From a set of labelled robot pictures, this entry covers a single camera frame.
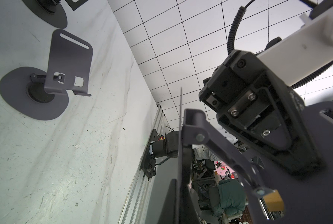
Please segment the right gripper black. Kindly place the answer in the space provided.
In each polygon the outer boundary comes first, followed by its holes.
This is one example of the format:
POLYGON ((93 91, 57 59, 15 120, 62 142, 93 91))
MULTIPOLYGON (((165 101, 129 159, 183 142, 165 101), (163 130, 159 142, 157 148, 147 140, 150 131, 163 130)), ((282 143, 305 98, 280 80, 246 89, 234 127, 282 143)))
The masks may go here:
POLYGON ((199 100, 227 131, 293 176, 323 170, 303 99, 253 53, 235 50, 205 79, 199 100))

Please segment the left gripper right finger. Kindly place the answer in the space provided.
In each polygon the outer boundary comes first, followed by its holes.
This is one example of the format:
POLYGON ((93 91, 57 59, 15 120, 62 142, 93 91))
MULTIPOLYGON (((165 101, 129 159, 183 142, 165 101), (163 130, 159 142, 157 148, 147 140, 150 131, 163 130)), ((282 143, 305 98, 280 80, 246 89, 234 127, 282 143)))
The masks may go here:
POLYGON ((180 223, 200 224, 199 215, 193 205, 188 185, 181 181, 180 184, 180 223))

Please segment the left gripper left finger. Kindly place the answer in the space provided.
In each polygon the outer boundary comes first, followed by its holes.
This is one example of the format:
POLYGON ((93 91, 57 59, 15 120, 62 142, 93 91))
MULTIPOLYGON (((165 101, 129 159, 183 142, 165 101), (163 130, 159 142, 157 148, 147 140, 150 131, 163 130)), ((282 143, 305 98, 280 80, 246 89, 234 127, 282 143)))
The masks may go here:
POLYGON ((157 182, 147 208, 145 224, 176 224, 177 180, 157 182))

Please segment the black phone stand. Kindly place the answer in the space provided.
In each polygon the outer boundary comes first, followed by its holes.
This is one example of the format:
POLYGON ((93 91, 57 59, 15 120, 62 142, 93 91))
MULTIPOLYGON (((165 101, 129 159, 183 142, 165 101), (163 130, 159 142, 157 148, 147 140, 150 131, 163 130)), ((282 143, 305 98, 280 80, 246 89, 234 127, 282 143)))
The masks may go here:
POLYGON ((58 29, 68 25, 66 12, 61 0, 23 0, 23 3, 43 21, 58 29))

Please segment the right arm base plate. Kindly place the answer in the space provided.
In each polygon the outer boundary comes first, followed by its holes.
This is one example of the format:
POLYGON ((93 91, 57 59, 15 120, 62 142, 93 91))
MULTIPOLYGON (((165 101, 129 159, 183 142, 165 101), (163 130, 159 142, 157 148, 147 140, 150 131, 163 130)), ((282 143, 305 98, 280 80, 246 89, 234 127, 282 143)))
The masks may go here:
POLYGON ((141 158, 140 168, 148 179, 156 176, 157 168, 179 154, 179 132, 172 130, 165 136, 153 129, 141 158))

